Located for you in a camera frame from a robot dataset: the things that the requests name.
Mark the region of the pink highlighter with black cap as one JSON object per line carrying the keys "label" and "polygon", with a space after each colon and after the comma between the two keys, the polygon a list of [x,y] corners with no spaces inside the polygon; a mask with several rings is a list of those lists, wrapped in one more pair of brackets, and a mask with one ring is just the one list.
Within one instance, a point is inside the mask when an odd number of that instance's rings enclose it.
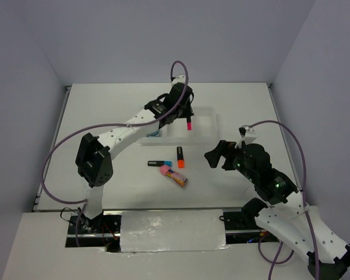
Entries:
{"label": "pink highlighter with black cap", "polygon": [[191,131],[192,130],[192,121],[191,117],[187,117],[187,130]]}

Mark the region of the blue cleaning gel jar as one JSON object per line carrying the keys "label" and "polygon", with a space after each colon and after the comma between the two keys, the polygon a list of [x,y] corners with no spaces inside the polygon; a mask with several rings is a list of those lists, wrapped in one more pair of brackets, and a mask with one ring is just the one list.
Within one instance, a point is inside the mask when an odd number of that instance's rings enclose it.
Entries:
{"label": "blue cleaning gel jar", "polygon": [[146,136],[147,136],[148,138],[160,137],[160,131],[157,130],[157,131],[155,131],[155,132],[152,132],[152,133],[150,133],[150,134],[147,134]]}

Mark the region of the orange highlighter with black cap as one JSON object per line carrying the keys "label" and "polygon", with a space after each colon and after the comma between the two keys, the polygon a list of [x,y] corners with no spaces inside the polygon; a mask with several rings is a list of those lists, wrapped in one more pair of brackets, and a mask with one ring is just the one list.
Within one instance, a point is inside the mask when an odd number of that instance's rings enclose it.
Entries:
{"label": "orange highlighter with black cap", "polygon": [[177,165],[180,169],[185,167],[183,148],[181,146],[177,147]]}

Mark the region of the pink tube of coloured pens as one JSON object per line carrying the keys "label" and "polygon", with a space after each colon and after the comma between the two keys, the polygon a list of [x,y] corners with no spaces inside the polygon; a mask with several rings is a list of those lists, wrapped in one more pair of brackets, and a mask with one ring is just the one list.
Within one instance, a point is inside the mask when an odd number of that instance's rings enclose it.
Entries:
{"label": "pink tube of coloured pens", "polygon": [[161,175],[163,175],[166,178],[168,178],[169,180],[173,181],[174,183],[176,183],[181,188],[184,188],[187,185],[187,183],[188,183],[188,179],[186,177],[184,177],[182,174],[174,171],[168,165],[161,166],[159,168],[159,171],[160,171]]}

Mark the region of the blue highlighter with black cap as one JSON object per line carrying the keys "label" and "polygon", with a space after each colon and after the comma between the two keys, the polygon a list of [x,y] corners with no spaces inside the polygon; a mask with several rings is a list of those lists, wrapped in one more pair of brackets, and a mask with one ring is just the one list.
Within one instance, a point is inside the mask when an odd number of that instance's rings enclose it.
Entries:
{"label": "blue highlighter with black cap", "polygon": [[149,160],[147,162],[149,167],[160,167],[160,166],[169,166],[172,167],[172,162],[169,160]]}

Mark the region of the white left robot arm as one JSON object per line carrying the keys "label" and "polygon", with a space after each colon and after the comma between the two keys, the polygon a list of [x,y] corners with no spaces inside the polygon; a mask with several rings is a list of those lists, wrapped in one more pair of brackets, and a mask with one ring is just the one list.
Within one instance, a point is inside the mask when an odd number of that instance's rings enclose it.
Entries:
{"label": "white left robot arm", "polygon": [[113,160],[137,140],[161,130],[174,120],[189,120],[194,115],[191,108],[193,98],[191,87],[181,82],[175,83],[169,93],[147,103],[122,127],[98,136],[87,133],[82,137],[75,163],[78,174],[88,184],[87,206],[80,218],[88,232],[97,232],[102,227],[103,187],[113,176]]}

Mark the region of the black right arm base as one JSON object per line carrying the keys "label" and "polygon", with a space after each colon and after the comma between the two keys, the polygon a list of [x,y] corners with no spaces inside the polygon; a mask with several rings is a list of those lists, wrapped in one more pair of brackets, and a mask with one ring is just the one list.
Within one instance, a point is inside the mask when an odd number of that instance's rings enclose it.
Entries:
{"label": "black right arm base", "polygon": [[274,235],[249,221],[241,211],[223,212],[219,220],[224,224],[227,244],[253,244],[262,237],[263,242],[278,242]]}

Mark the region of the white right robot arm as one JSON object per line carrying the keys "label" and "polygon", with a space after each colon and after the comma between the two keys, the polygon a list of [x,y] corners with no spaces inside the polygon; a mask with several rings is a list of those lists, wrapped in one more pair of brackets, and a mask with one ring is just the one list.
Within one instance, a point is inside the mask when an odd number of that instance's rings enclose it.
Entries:
{"label": "white right robot arm", "polygon": [[321,220],[315,206],[304,205],[300,190],[273,168],[263,146],[221,140],[204,157],[211,168],[225,158],[223,170],[235,170],[253,184],[258,196],[241,209],[246,227],[258,226],[272,233],[307,263],[315,278],[340,279],[347,272],[350,244]]}

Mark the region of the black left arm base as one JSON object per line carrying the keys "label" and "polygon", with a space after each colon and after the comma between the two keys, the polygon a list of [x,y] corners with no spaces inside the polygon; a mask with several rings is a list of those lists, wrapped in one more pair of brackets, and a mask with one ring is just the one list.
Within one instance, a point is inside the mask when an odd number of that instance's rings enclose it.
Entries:
{"label": "black left arm base", "polygon": [[122,214],[101,214],[92,222],[82,214],[77,222],[80,210],[64,208],[59,214],[59,217],[68,223],[65,247],[100,247],[106,252],[120,252]]}

